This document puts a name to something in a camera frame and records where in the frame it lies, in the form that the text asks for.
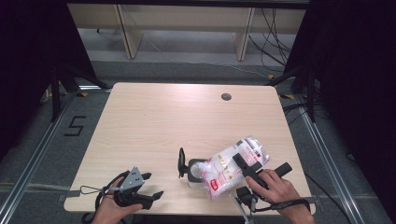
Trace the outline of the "person's left hand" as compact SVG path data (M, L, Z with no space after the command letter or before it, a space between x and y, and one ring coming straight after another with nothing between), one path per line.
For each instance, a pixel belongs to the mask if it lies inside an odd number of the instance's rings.
M94 215L92 224L118 224L124 217L141 210L143 205L118 206L114 201L114 191L109 190L102 198Z

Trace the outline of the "aluminium floor rail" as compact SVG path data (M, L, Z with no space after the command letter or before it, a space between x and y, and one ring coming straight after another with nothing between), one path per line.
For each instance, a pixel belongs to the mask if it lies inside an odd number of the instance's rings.
M61 104L61 109L59 114L55 119L52 119L49 123L47 130L44 132L43 137L40 139L35 151L27 164L25 165L20 177L13 185L10 193L8 194L5 202L0 207L0 224L8 224L11 220L16 208L18 207L21 198L27 189L28 184L33 178L39 164L43 160L52 139L54 138L56 132L59 129L61 122L64 119L64 114L67 111L68 107L76 98L74 93L68 93L64 97L64 101Z
M318 154L330 177L330 180L332 181L333 187L335 188L341 204L346 211L346 216L349 218L351 224L365 224L359 207L345 180L343 179L339 169L337 168L332 158L332 155L318 130L316 123L308 115L308 109L303 109L302 107L300 107L299 110L303 117L304 124L309 131L311 138L313 139Z

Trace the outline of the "person's right hand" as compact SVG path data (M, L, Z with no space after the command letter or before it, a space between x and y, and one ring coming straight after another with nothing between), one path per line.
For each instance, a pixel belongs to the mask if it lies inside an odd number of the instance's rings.
M267 184L267 189L250 176L246 178L247 184L268 203L285 203L300 199L294 186L288 180L281 178L274 170L265 169L259 173L259 177ZM302 214L310 214L305 205L293 205L279 210L278 213L290 219Z

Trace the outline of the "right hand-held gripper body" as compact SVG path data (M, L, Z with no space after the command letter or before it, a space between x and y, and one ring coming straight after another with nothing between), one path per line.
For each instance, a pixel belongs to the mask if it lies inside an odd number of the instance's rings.
M268 185L264 181L260 180L259 172L255 172L251 166L243 165L242 171L244 176L251 176L262 187L268 187ZM236 190L236 194L231 194L231 197L238 210L240 211L245 224L256 224L253 217L254 213L275 209L272 205L269 205L266 208L257 208L257 203L259 202L259 200L263 200L263 197L254 192L253 190L250 190L248 187L238 188Z

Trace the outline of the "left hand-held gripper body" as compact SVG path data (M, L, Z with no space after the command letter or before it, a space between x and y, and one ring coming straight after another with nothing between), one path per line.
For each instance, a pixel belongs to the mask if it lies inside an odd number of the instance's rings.
M150 209L153 204L150 196L138 193L145 181L137 167L119 174L109 184L109 189L114 191L115 203L120 207L140 203L144 209Z

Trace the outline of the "black curtain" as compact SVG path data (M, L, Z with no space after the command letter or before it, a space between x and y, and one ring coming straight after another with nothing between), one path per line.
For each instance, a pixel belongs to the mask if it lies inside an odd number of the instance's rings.
M0 0L0 161L53 74L95 76L66 0Z
M396 0L307 0L288 62L304 65L396 223Z

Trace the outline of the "glass jar with black lid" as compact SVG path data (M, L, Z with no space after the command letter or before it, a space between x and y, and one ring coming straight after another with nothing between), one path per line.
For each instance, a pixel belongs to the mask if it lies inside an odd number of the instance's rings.
M205 162L203 159L191 159L186 161L184 148L181 147L178 152L177 170L178 177L186 176L188 185L191 189L203 189L204 180L201 176L200 165Z

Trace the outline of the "red and white pouch bag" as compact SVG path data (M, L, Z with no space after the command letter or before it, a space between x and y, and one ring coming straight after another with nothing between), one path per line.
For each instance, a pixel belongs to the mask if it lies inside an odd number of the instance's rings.
M241 169L233 160L233 156L237 153L255 171L261 169L270 160L261 142L248 136L203 162L200 165L201 176L211 200L217 199L220 194L232 189L244 179ZM210 186L212 179L216 179L218 182L217 190L213 190Z

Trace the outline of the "beige wooden desk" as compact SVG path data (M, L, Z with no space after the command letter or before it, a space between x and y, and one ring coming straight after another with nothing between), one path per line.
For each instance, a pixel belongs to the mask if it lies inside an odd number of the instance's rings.
M166 7L114 4L68 5L78 28L118 29L126 56L133 59L147 30L225 32L233 35L238 61L245 59L248 36L275 31L298 33L303 9L258 7Z

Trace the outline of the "black metal stand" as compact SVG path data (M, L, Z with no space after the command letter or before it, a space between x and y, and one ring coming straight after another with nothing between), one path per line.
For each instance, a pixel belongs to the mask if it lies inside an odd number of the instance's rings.
M68 63L56 63L50 70L50 87L52 93L52 121L55 121L57 118L59 118L62 112L60 85L63 84L67 92L76 93L80 90L80 87L76 82L76 77L81 77L91 82L99 89L111 89L111 86L99 80L96 77L95 73L89 74Z
M294 81L291 84L291 91L293 93L302 93L306 90L306 108L308 117L312 122L315 122L314 115L314 101L315 101L315 75L313 71L305 66L297 66L289 71L284 71L283 75L270 80L268 86L275 86L289 78L293 77Z

